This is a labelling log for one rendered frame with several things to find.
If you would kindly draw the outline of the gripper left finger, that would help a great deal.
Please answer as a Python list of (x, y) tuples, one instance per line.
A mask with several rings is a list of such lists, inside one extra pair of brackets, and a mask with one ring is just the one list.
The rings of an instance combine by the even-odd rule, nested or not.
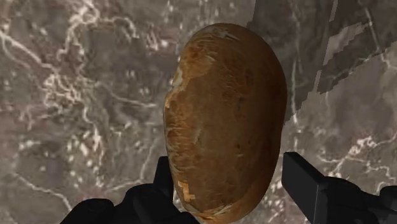
[(152, 183), (130, 188), (118, 205), (109, 199), (84, 200), (60, 224), (199, 224), (174, 205), (173, 192), (169, 161), (162, 156)]

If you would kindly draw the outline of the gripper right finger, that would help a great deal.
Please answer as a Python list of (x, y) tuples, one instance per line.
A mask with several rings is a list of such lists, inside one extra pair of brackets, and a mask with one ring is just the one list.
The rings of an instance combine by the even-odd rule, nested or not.
[(282, 161), (282, 186), (311, 224), (397, 224), (397, 186), (378, 195), (324, 176), (297, 152)]

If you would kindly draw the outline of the brown bread loaf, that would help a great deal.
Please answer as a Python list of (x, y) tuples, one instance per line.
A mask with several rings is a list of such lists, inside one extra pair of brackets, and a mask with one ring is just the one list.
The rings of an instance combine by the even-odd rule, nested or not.
[(255, 32), (217, 23), (190, 38), (163, 112), (187, 211), (205, 224), (229, 224), (260, 203), (279, 158), (287, 98), (281, 64)]

